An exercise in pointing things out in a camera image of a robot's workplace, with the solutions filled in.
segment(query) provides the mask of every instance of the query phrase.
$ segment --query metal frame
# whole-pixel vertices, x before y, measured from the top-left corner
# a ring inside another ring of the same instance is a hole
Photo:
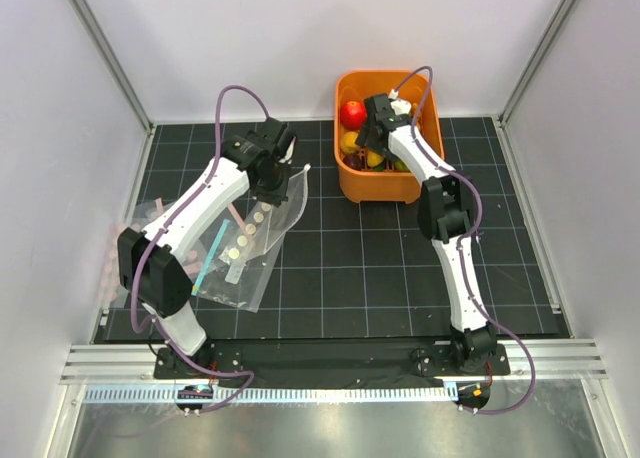
[[[569,332],[572,333],[571,317],[567,316],[566,310],[562,307],[562,292],[553,272],[555,268],[551,261],[551,257],[546,251],[546,243],[544,241],[542,232],[540,231],[540,227],[536,221],[536,213],[533,209],[531,201],[529,200],[529,195],[527,193],[524,180],[522,179],[522,175],[520,174],[518,159],[513,152],[508,132],[496,118],[493,119],[493,124],[498,134],[498,141],[500,142],[500,146],[502,147],[502,152],[507,163],[507,169],[509,170],[509,174],[511,175],[511,179],[513,181],[513,186],[516,190],[516,196],[518,197],[520,208],[524,216],[525,226],[527,227],[529,237],[531,238],[533,244],[533,250],[536,255],[538,264],[540,265],[540,270],[542,272],[542,277],[547,289],[549,302],[551,303],[551,307],[554,309],[554,311],[558,313],[564,313]]]
[[[526,356],[520,346],[511,340],[501,341],[500,343],[505,346],[512,374],[510,376],[495,377],[495,379],[528,381],[531,378],[530,370]],[[607,382],[608,380],[595,342],[590,339],[567,339],[525,340],[524,343],[534,358],[538,380],[583,380],[585,387],[589,387],[585,388],[585,391],[592,397],[591,400],[594,400],[593,396],[600,400],[598,401],[598,408],[593,409],[592,412],[598,433],[601,434],[603,446],[608,450],[608,456],[625,456],[619,453],[620,450],[624,450],[624,442],[617,431],[618,428],[613,418],[614,414],[610,408],[610,403],[605,399],[605,393],[601,391],[603,385],[600,382]],[[160,347],[161,345],[155,345],[154,349],[158,350]],[[150,391],[160,385],[167,384],[166,381],[159,381],[153,378],[155,360],[155,356],[146,345],[73,346],[60,379],[60,385],[66,389],[66,393],[60,407],[56,427],[52,433],[47,456],[49,458],[67,456],[79,418],[79,405],[87,390],[93,389],[99,392],[101,389],[99,385],[116,385],[109,388],[121,387],[123,390],[128,391],[142,390],[148,393],[146,395],[139,393],[138,399],[141,395],[149,396],[149,401],[153,402],[153,396],[158,394],[154,395]],[[446,383],[468,380],[477,381],[481,377],[441,378]],[[172,381],[170,385],[187,383],[206,383],[206,380]],[[392,394],[393,396],[378,393],[377,390],[348,390],[348,393],[342,399],[345,402],[380,400],[398,402],[441,401],[439,398],[442,398],[442,396],[440,395],[447,393],[447,390],[448,388],[445,386],[444,391],[438,390],[436,393],[427,393],[424,396],[411,395],[410,392],[403,392],[402,390]],[[284,398],[279,402],[293,403],[296,400],[303,400],[303,402],[312,403],[316,398],[316,395],[310,393],[309,390],[299,390],[298,394],[295,394],[295,396],[293,394],[285,394]],[[333,398],[337,398],[332,401],[341,402],[341,396],[332,395]],[[265,403],[265,397],[268,401],[270,395],[257,391],[247,396],[244,402]]]
[[[529,366],[524,352],[512,340],[505,346],[512,374],[495,380],[528,380]],[[536,365],[537,379],[606,378],[604,364],[591,339],[524,340]],[[71,348],[60,378],[61,385],[163,383],[153,378],[156,357],[147,345],[76,345]],[[477,381],[478,376],[440,377],[444,381]],[[183,380],[179,383],[206,383]]]
[[[504,111],[500,114],[500,123],[507,123],[513,115],[513,112],[518,106],[520,99],[529,87],[531,80],[533,79],[538,71],[538,68],[540,68],[543,60],[551,50],[551,47],[558,38],[558,35],[564,27],[564,24],[566,23],[567,19],[569,18],[579,1],[580,0],[560,0],[558,7],[551,17],[551,21],[547,25],[542,38],[538,42],[538,46],[536,46],[536,49],[531,55],[527,66],[522,72],[522,75],[520,75],[518,83],[511,92],[511,96],[507,100]]]
[[[104,60],[105,65],[109,69],[109,72],[115,79],[120,91],[124,95],[127,103],[131,107],[134,114],[138,117],[140,124],[144,127],[147,132],[151,131],[152,123],[147,115],[147,112],[144,110],[142,103],[138,99],[133,86],[131,86],[131,82],[127,78],[118,58],[116,57],[107,37],[105,36],[102,28],[98,24],[93,11],[89,7],[87,0],[69,0],[71,6],[76,11],[78,18],[84,25],[87,30],[87,34],[93,41],[93,44],[96,46],[98,53]]]
[[[142,181],[145,164],[149,156],[151,144],[155,135],[155,126],[151,123],[142,103],[137,97],[129,79],[120,65],[104,32],[98,24],[86,0],[69,0],[82,21],[87,33],[92,39],[110,73],[116,80],[125,99],[138,117],[141,125],[148,132],[148,138],[141,150],[138,172],[132,184],[131,196],[124,211],[124,218],[131,215],[136,203],[137,191]],[[494,119],[498,132],[498,139],[504,150],[505,159],[514,180],[516,193],[523,210],[525,222],[533,240],[536,258],[541,265],[545,278],[549,299],[552,306],[560,311],[561,290],[553,275],[553,264],[546,253],[544,240],[535,220],[535,213],[527,197],[526,188],[518,169],[518,163],[511,148],[506,124],[518,106],[522,96],[529,87],[544,58],[549,53],[553,43],[566,23],[571,12],[579,0],[561,0],[550,20],[538,46],[532,54],[527,66],[520,76],[504,111],[499,118]],[[570,317],[566,316],[571,329]],[[96,326],[99,326],[103,316],[98,316]],[[520,347],[513,341],[502,341],[505,345],[512,368],[510,376],[495,377],[496,380],[530,379],[527,359]],[[611,400],[610,384],[606,371],[600,359],[595,342],[590,339],[569,340],[525,340],[536,364],[539,380],[580,379],[596,424],[596,428],[607,456],[628,456],[620,426],[616,419],[615,409]],[[157,387],[158,380],[153,379],[155,356],[146,345],[88,345],[72,347],[67,364],[64,368],[60,387],[61,401],[55,426],[52,430],[47,455],[50,458],[67,456],[73,439],[76,425],[80,417],[82,399],[90,389],[96,385],[116,385],[144,388]],[[441,377],[445,381],[461,380],[460,377]],[[478,377],[465,377],[477,380]],[[185,380],[185,383],[202,382],[203,380]],[[361,396],[353,397],[356,401],[367,401],[366,390],[350,390],[362,392]]]

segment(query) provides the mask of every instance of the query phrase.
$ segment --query yellow fruit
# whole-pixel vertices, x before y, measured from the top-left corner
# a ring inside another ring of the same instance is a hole
[[[384,156],[377,154],[374,151],[367,150],[367,166],[369,168],[375,168],[384,161]]]
[[[360,147],[356,145],[356,139],[358,138],[357,131],[347,131],[340,139],[340,150],[345,155],[352,155],[356,153]]]

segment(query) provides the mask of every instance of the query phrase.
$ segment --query red apple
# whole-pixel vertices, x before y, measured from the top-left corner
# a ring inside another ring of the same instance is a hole
[[[349,130],[359,130],[367,119],[367,110],[359,101],[347,101],[340,107],[340,123]]]

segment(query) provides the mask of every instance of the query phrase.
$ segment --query black mounting plate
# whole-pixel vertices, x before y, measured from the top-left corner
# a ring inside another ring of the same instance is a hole
[[[476,366],[469,366],[465,370],[455,364],[450,357],[449,344],[434,344],[414,351],[413,359],[416,369],[424,377],[436,376],[485,376],[487,374],[486,363],[491,364],[493,376],[506,376],[511,373],[507,352],[504,345],[498,344],[496,354],[490,355],[487,360],[478,362]]]
[[[442,386],[437,376],[486,375],[484,367],[476,373],[460,372],[448,360],[449,344],[431,338],[215,340],[202,350],[210,353],[208,364],[200,357],[205,368],[215,362],[218,371],[253,370],[254,388],[423,388]],[[427,356],[425,372],[420,368]],[[494,376],[510,373],[504,346],[498,345],[490,363]],[[206,378],[167,348],[159,350],[153,376],[159,380]],[[224,384],[239,386],[243,380]]]

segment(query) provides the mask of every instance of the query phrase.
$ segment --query white grid line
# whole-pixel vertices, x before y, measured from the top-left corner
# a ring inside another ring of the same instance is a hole
[[[451,123],[451,130],[453,132],[453,142],[456,145],[456,150],[458,151],[458,155],[460,156],[460,161],[462,161],[462,155],[460,154],[460,148],[458,147],[458,140],[456,139],[456,132],[453,129],[453,123]],[[460,170],[464,170],[464,165],[460,165]],[[491,305],[493,306],[493,314],[495,316],[496,321],[498,321],[498,312],[496,311],[496,303],[493,300],[493,291],[491,290],[491,282],[489,281],[489,274],[487,273],[487,264],[484,261],[484,254],[482,253],[482,245],[477,242],[476,244],[478,246],[478,250],[480,250],[480,260],[482,260],[482,268],[484,269],[484,276],[487,279],[487,289],[489,290],[489,299],[491,300]],[[480,296],[480,298],[482,303],[484,304],[484,300],[482,299],[482,296]]]
[[[524,226],[484,226],[480,227],[481,230],[526,230]],[[295,229],[289,230],[287,233],[327,233],[327,232],[345,232],[345,231],[360,231],[360,228],[330,228],[327,230],[312,230],[312,229]],[[364,231],[420,231],[420,228],[364,228]]]
[[[156,149],[153,150],[153,156],[151,157],[151,162],[149,163],[149,170],[151,168],[153,168],[153,163],[156,161],[156,154],[158,153],[158,142],[160,141],[160,137],[162,136],[162,130],[164,129],[163,126],[160,127],[160,130],[158,131],[158,135],[157,137],[154,135],[154,140],[156,141],[155,145],[156,145]],[[149,189],[149,182],[151,181],[151,176],[148,175],[147,176],[147,182],[144,185],[144,193],[142,194],[143,197],[147,196],[147,190]],[[107,330],[107,334],[106,339],[108,339],[111,336],[111,329],[113,328],[113,321],[114,320],[109,320],[109,329]]]
[[[454,166],[454,167],[458,167],[461,166],[463,163],[449,163],[450,165]],[[486,168],[494,168],[495,166],[504,166],[506,168],[507,165],[503,164],[503,163],[464,163],[464,166],[474,166],[474,167],[480,167],[480,166],[484,166]],[[304,166],[292,166],[291,169],[293,171],[299,171],[302,170],[304,168]],[[323,170],[337,170],[338,166],[337,165],[314,165],[313,168],[315,169],[323,169]],[[156,168],[156,169],[148,169],[146,170],[147,173],[182,173],[182,172],[187,172],[187,173],[195,173],[195,172],[201,172],[202,170],[199,168]]]
[[[179,173],[178,170],[175,171],[171,171],[171,173]],[[509,197],[509,196],[517,196],[515,193],[480,193],[480,196],[500,196],[500,197]],[[179,198],[179,196],[163,196],[162,197],[165,200],[168,201],[175,201]],[[308,198],[310,199],[314,199],[314,200],[318,200],[320,199],[320,196],[318,195],[309,195]],[[346,200],[346,198],[344,197],[344,195],[327,195],[327,196],[322,196],[323,200]],[[147,199],[139,199],[137,200],[137,204],[140,203],[144,203],[145,201],[149,201]]]
[[[431,267],[439,267],[440,265],[438,265],[438,264],[434,264],[434,265],[430,265],[430,264],[425,264],[425,265],[406,265],[405,257],[404,257],[404,245],[403,245],[403,241],[402,241],[402,232],[404,232],[404,231],[419,231],[419,228],[402,228],[401,223],[400,223],[400,216],[399,216],[399,210],[398,210],[398,206],[397,205],[396,205],[396,215],[397,215],[397,218],[398,218],[398,226],[399,226],[399,228],[371,228],[371,229],[366,229],[365,230],[364,228],[362,228],[362,209],[361,209],[361,206],[358,205],[358,213],[359,213],[359,220],[360,220],[360,228],[359,229],[344,229],[344,230],[343,229],[340,229],[340,230],[338,230],[338,229],[336,229],[336,230],[325,230],[324,229],[323,216],[322,216],[323,215],[323,203],[324,203],[323,200],[324,199],[343,199],[343,200],[345,199],[343,195],[325,196],[325,194],[324,194],[325,191],[326,191],[325,190],[326,187],[322,183],[322,179],[323,179],[323,171],[322,170],[324,170],[324,169],[329,169],[331,171],[336,171],[337,170],[337,164],[336,165],[327,165],[327,164],[323,164],[322,163],[322,153],[323,153],[323,148],[322,147],[326,146],[328,142],[332,142],[333,141],[333,138],[322,139],[323,125],[326,125],[327,123],[330,123],[330,122],[327,121],[327,122],[319,122],[318,123],[319,133],[320,133],[320,139],[319,140],[317,138],[309,138],[309,139],[301,139],[300,140],[300,141],[309,141],[309,142],[317,140],[317,141],[320,142],[319,143],[319,153],[320,153],[319,154],[319,166],[315,166],[314,167],[314,168],[318,168],[319,169],[319,179],[320,179],[319,196],[309,196],[310,199],[319,199],[320,200],[320,229],[319,230],[302,230],[302,229],[291,230],[291,232],[318,232],[318,233],[321,234],[321,236],[320,236],[320,243],[321,243],[321,245],[320,245],[320,250],[321,250],[320,251],[320,253],[321,253],[320,266],[319,267],[295,267],[295,266],[287,267],[287,266],[283,266],[284,265],[284,261],[283,261],[281,263],[281,266],[279,266],[279,268],[280,268],[280,289],[279,289],[279,302],[278,302],[279,306],[278,306],[278,308],[261,308],[261,310],[264,310],[264,311],[276,311],[276,310],[278,310],[278,312],[279,312],[278,313],[278,338],[280,338],[281,337],[281,322],[282,322],[281,312],[282,311],[307,311],[307,310],[308,311],[311,311],[311,310],[316,311],[316,310],[319,310],[321,312],[321,333],[322,333],[322,336],[324,337],[324,323],[323,323],[323,321],[324,321],[324,316],[323,316],[324,315],[324,310],[342,310],[342,309],[346,309],[346,310],[348,310],[348,309],[364,310],[365,311],[365,319],[366,319],[366,330],[367,330],[367,335],[366,336],[371,336],[370,335],[370,330],[369,330],[369,318],[368,318],[368,310],[369,309],[407,309],[408,308],[409,323],[410,323],[410,333],[411,333],[411,335],[413,335],[413,324],[412,324],[412,318],[411,318],[411,310],[412,309],[413,310],[418,310],[418,309],[428,310],[430,308],[433,308],[433,309],[437,309],[437,308],[447,309],[447,308],[450,308],[450,305],[432,305],[432,306],[429,306],[429,305],[416,305],[416,306],[411,306],[410,299],[409,299],[409,290],[408,290],[408,283],[407,283],[408,280],[407,280],[406,268],[431,268]],[[486,122],[484,122],[484,120],[483,120],[483,126],[485,128],[485,135],[486,135],[485,137],[481,137],[481,136],[478,136],[478,137],[475,137],[475,136],[474,137],[457,137],[457,136],[455,136],[455,130],[453,128],[453,122],[451,122],[451,120],[450,120],[450,123],[451,123],[451,129],[452,129],[452,132],[453,132],[454,136],[445,137],[444,139],[445,140],[453,140],[453,142],[454,142],[454,144],[455,144],[455,146],[456,146],[456,148],[458,150],[458,154],[460,154],[460,149],[459,149],[459,146],[458,146],[458,140],[467,140],[467,139],[471,139],[471,140],[474,140],[474,139],[475,140],[488,139],[489,140],[489,145],[490,145],[490,148],[491,148],[491,152],[492,152],[492,157],[494,159],[494,163],[472,163],[472,164],[458,163],[458,164],[456,164],[456,166],[460,166],[461,169],[464,169],[465,167],[468,167],[468,168],[471,168],[471,167],[487,167],[487,168],[488,167],[492,167],[492,168],[496,169],[496,171],[498,172],[498,177],[499,177],[499,180],[500,180],[500,184],[501,184],[501,188],[502,188],[503,193],[481,193],[481,196],[504,197],[505,201],[507,201],[506,200],[507,197],[516,196],[515,193],[507,194],[507,193],[504,192],[505,188],[504,188],[504,184],[502,183],[502,176],[500,174],[500,171],[501,171],[501,167],[504,167],[507,170],[508,170],[508,168],[506,167],[505,164],[495,162],[495,153],[494,153],[493,143],[491,143],[491,140],[492,139],[497,139],[497,138],[488,136],[488,132],[487,132],[487,129],[486,129]],[[156,149],[154,150],[153,156],[151,158],[151,163],[150,163],[149,169],[145,170],[146,179],[147,179],[147,182],[145,183],[144,193],[143,193],[143,196],[145,198],[142,199],[142,200],[139,200],[139,202],[148,201],[146,199],[146,195],[148,193],[149,183],[150,183],[150,181],[152,179],[152,173],[180,172],[181,173],[181,178],[180,178],[179,188],[182,188],[184,176],[185,176],[185,174],[187,172],[201,172],[202,171],[202,170],[199,170],[199,169],[198,170],[190,169],[190,168],[187,168],[187,166],[186,166],[187,160],[188,160],[189,151],[190,151],[190,147],[191,147],[191,143],[192,143],[192,139],[193,139],[193,133],[194,133],[195,125],[192,125],[192,127],[191,127],[191,134],[190,134],[190,137],[189,137],[189,142],[187,142],[187,143],[184,143],[184,142],[160,143],[161,136],[162,136],[162,131],[164,130],[164,126],[161,126],[160,128],[161,129],[159,130],[159,134],[158,134],[158,137],[157,137],[157,140],[156,140],[156,143],[155,143]],[[213,141],[211,141],[211,142],[206,142],[205,141],[205,142],[198,142],[198,143],[203,143],[203,144],[210,143],[210,144],[213,144],[214,142]],[[180,169],[180,170],[173,170],[173,169],[164,170],[164,169],[155,169],[154,168],[156,154],[158,152],[158,147],[162,146],[162,145],[165,145],[165,144],[166,145],[170,145],[170,144],[174,144],[174,145],[185,145],[186,144],[187,145],[187,156],[185,157],[185,166],[184,166],[183,169]],[[247,213],[248,213],[248,208],[249,208],[250,202],[251,202],[250,200],[247,200]],[[509,212],[510,220],[511,220],[511,223],[513,225],[513,215],[512,215],[511,209],[509,207],[508,201],[507,201],[507,210]],[[484,227],[483,226],[483,227],[481,227],[481,229],[485,229],[485,230],[490,230],[490,229],[518,230],[518,229],[526,229],[526,227],[524,227],[524,226],[518,226],[518,227],[516,227],[516,226],[512,226],[512,227]],[[353,232],[359,231],[360,232],[361,247],[362,247],[362,260],[363,260],[362,266],[335,266],[335,267],[324,266],[324,259],[323,259],[323,256],[322,256],[323,255],[323,249],[322,249],[323,248],[323,240],[322,240],[323,234],[330,233],[330,232],[341,232],[341,231],[353,231]],[[400,238],[400,246],[401,246],[401,252],[402,252],[403,265],[391,265],[391,266],[372,265],[372,266],[367,266],[366,263],[365,263],[364,233],[363,233],[364,231],[398,231],[399,238]],[[482,252],[482,246],[479,247],[480,257],[482,259],[482,265],[481,266],[483,267],[483,269],[485,271],[485,277],[487,279],[487,285],[489,287],[489,294],[490,294],[490,299],[491,299],[491,302],[492,302],[492,308],[493,308],[494,313],[497,315],[497,311],[496,311],[497,308],[501,308],[501,309],[514,308],[515,309],[515,308],[531,308],[531,307],[533,307],[533,308],[536,309],[536,313],[538,314],[538,319],[539,319],[539,322],[540,322],[541,330],[542,330],[542,333],[544,333],[542,321],[540,319],[540,312],[539,312],[538,308],[539,307],[545,307],[546,308],[547,305],[546,304],[538,304],[535,301],[535,297],[533,297],[533,290],[532,290],[531,281],[530,281],[529,273],[528,273],[528,269],[527,269],[528,266],[538,266],[538,264],[537,263],[524,263],[524,256],[522,254],[522,248],[520,246],[520,243],[518,241],[518,236],[517,236],[517,233],[515,231],[514,231],[514,234],[516,234],[516,240],[517,240],[518,248],[519,248],[519,251],[520,251],[520,256],[521,256],[521,259],[522,259],[523,263],[518,263],[518,264],[514,264],[514,263],[488,264],[484,260],[484,255],[483,255],[483,252]],[[282,254],[281,259],[283,260],[283,257],[284,257],[284,243],[283,243],[283,248],[281,250],[281,254]],[[491,290],[491,282],[490,282],[488,274],[487,274],[487,269],[491,268],[491,267],[516,267],[516,266],[525,268],[526,278],[527,278],[527,281],[529,283],[529,287],[530,287],[532,298],[533,298],[533,304],[512,304],[512,305],[497,305],[497,304],[495,304],[494,299],[493,299],[493,295],[492,295],[492,290]],[[399,268],[399,267],[405,268],[404,276],[405,276],[405,288],[406,288],[406,293],[407,293],[407,306],[369,306],[367,290],[366,290],[366,273],[367,273],[367,271],[369,271],[369,270],[367,270],[367,268],[378,269],[378,268]],[[295,270],[295,269],[320,269],[321,270],[321,277],[323,278],[325,269],[339,269],[339,268],[354,268],[354,269],[362,269],[363,270],[363,287],[364,287],[364,298],[365,298],[364,307],[361,307],[361,306],[359,306],[359,307],[326,307],[326,306],[324,306],[324,289],[323,289],[324,288],[323,287],[323,281],[324,280],[321,281],[321,303],[320,303],[321,306],[319,308],[317,308],[317,307],[309,307],[309,308],[282,307],[283,270],[285,270],[285,269],[292,269],[292,270]],[[114,311],[127,311],[127,310],[114,309]],[[207,309],[207,308],[205,308],[205,309],[202,309],[202,308],[199,308],[199,298],[198,298],[198,300],[196,301],[196,311],[197,312],[203,312],[203,311],[207,311],[207,312],[209,312],[209,311],[222,311],[222,312],[235,311],[235,313],[236,313],[236,322],[235,322],[234,338],[238,338],[238,316],[239,316],[239,310],[238,309],[236,309],[236,308],[229,308],[229,309],[225,309],[225,308]],[[107,336],[111,335],[113,321],[114,320],[112,319],[111,323],[109,324],[109,331],[107,333]]]
[[[484,131],[487,134],[487,137],[489,137],[487,125],[485,124],[484,120],[482,120],[482,126],[484,126]],[[491,144],[491,141],[489,141],[489,148],[491,149],[491,156],[493,157],[493,161],[495,161],[496,156],[495,156],[495,153],[493,152],[493,145]],[[504,192],[504,183],[502,183],[502,176],[500,176],[500,170],[498,169],[497,164],[496,164],[496,173],[498,173],[498,181],[500,181],[500,188],[502,188],[502,191]],[[509,207],[509,201],[507,200],[506,196],[504,201],[507,205],[507,213],[509,213],[509,221],[511,221],[511,226],[513,226],[514,222],[513,222],[513,217],[511,216],[511,208]],[[524,254],[522,253],[522,247],[520,246],[518,233],[516,233],[515,229],[513,230],[513,236],[516,240],[516,245],[518,245],[518,253],[520,253],[520,260],[524,264]],[[531,292],[531,300],[533,300],[533,302],[535,303],[536,297],[533,294],[533,286],[531,286],[531,280],[529,279],[529,272],[527,271],[526,265],[524,266],[524,276],[526,277],[527,284],[529,285],[529,291]],[[538,311],[538,308],[536,308],[536,315],[538,316],[538,323],[540,323],[540,332],[544,333],[544,325],[542,324],[542,317],[540,316],[540,311]]]
[[[260,307],[260,311],[318,311],[318,310],[405,310],[407,307],[405,305],[372,305],[367,306],[324,306],[322,308],[318,306],[309,306],[309,307],[283,307],[283,308],[270,308],[270,307]],[[450,305],[411,305],[412,310],[429,310],[429,309],[449,309]],[[538,303],[528,304],[528,303],[514,303],[510,305],[495,305],[495,308],[548,308],[547,305],[541,305]],[[128,313],[128,308],[113,308],[111,311],[117,311],[122,313]],[[222,313],[234,313],[236,308],[227,307],[227,308],[200,308],[198,312],[222,312]]]
[[[360,245],[362,246],[362,283],[364,285],[364,320],[367,328],[365,337],[369,337],[369,312],[367,311],[369,302],[367,300],[367,267],[364,260],[364,231],[362,230],[362,207],[358,203],[358,215],[360,215]]]
[[[487,263],[487,267],[505,268],[523,266],[538,266],[535,263]],[[338,265],[338,266],[274,266],[274,268],[282,268],[283,270],[341,270],[346,268],[362,268],[362,265]],[[403,265],[367,265],[367,268],[403,268]],[[442,265],[425,263],[424,265],[406,265],[404,268],[442,268]]]
[[[253,129],[255,131],[255,129],[258,127],[258,124],[255,123],[253,125]],[[222,133],[222,139],[224,141],[224,132],[227,129],[227,125],[223,124],[222,125],[222,130],[220,131]],[[251,200],[247,200],[247,202],[245,203],[245,210],[244,210],[244,216],[246,217],[249,214],[249,205],[251,203]],[[237,338],[238,337],[238,322],[240,321],[240,308],[236,307],[236,322],[233,326],[233,337]]]
[[[163,126],[160,127],[160,133],[158,133],[158,139],[156,140],[156,149],[153,150],[153,156],[151,157],[151,163],[149,163],[149,168],[147,170],[145,170],[145,174],[147,174],[147,182],[144,185],[144,193],[142,194],[142,200],[146,200],[147,197],[147,190],[149,189],[149,182],[151,181],[151,170],[153,169],[153,164],[156,161],[156,155],[158,154],[158,142],[160,141],[160,138],[162,137],[162,130],[164,129]]]
[[[318,124],[320,137],[322,137],[322,122]],[[320,163],[320,337],[324,338],[324,251],[322,249],[322,232],[324,225],[322,222],[322,139],[318,140],[318,151],[320,156],[318,157]]]
[[[456,139],[458,140],[482,140],[488,138],[490,140],[497,140],[498,138],[496,136],[489,136],[489,137],[485,137],[485,136],[459,136]],[[454,137],[453,136],[443,136],[442,137],[443,140],[453,140]],[[328,142],[328,141],[333,141],[333,138],[322,138],[322,136],[320,136],[320,138],[298,138],[298,142],[303,143],[303,142],[315,142],[315,141],[321,141],[321,142]],[[159,143],[161,146],[164,145],[184,145],[184,141],[165,141],[162,143]],[[203,145],[214,145],[215,141],[209,141],[209,140],[204,140],[204,141],[198,141],[198,144],[203,144]]]
[[[409,283],[407,281],[407,266],[404,259],[404,244],[402,243],[402,229],[400,228],[400,210],[396,202],[396,218],[398,219],[398,238],[400,239],[400,254],[402,255],[402,274],[404,276],[404,291],[407,295],[407,314],[409,315],[409,333],[413,336],[413,320],[411,319],[411,301],[409,300]]]

